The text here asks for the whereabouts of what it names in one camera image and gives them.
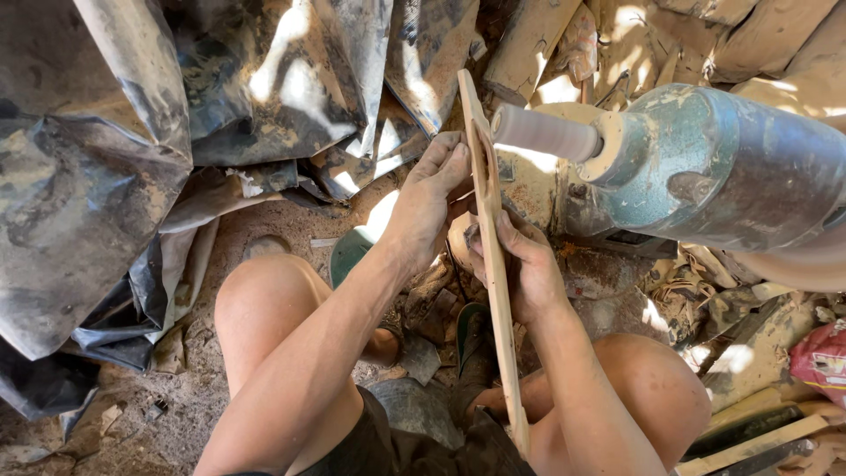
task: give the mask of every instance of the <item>wooden stick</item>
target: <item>wooden stick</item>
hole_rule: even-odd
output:
[[[514,350],[514,330],[511,321],[511,302],[508,299],[505,259],[497,239],[495,219],[503,209],[499,196],[497,154],[491,144],[491,126],[476,95],[473,78],[467,69],[459,71],[461,107],[473,166],[476,205],[479,211],[481,247],[485,252],[487,291],[491,300],[493,336],[497,343],[499,374],[503,381],[505,407],[511,422],[512,440],[523,459],[529,457],[529,422],[520,403],[517,353]]]
[[[774,429],[770,433],[762,434],[739,445],[732,446],[727,450],[714,453],[709,457],[696,458],[679,464],[671,474],[676,476],[702,476],[720,468],[735,464],[748,457],[760,454],[781,446],[788,441],[796,440],[808,434],[814,433],[828,426],[828,422],[820,415],[812,415],[802,418],[798,422]]]

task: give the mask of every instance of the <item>sanding sleeve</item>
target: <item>sanding sleeve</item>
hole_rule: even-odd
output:
[[[503,104],[493,114],[494,142],[545,152],[571,162],[584,162],[602,149],[596,128],[549,114]]]

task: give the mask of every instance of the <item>sawdust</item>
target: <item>sawdust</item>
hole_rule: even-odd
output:
[[[568,256],[574,255],[578,250],[586,250],[585,246],[576,246],[573,243],[565,241],[563,246],[556,251],[560,259],[565,259]]]

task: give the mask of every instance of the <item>dusty cloth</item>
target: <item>dusty cloth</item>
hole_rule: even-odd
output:
[[[361,387],[359,393],[365,407],[358,423],[338,446],[299,476],[535,475],[503,428],[481,409],[476,409],[464,446],[449,450],[429,436],[389,428],[382,404]]]

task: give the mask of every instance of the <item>wrist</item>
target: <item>wrist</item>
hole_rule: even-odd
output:
[[[400,287],[411,279],[414,270],[414,263],[404,248],[391,241],[379,240],[367,253],[397,280]]]

